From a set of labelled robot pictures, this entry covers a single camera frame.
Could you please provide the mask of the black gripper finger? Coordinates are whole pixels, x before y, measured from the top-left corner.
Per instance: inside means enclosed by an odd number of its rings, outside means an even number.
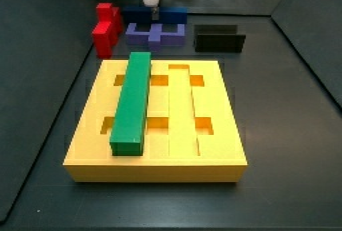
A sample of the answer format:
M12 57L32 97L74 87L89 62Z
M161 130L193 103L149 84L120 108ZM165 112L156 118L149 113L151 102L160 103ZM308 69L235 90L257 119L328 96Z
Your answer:
M152 8L152 20L159 20L159 7Z

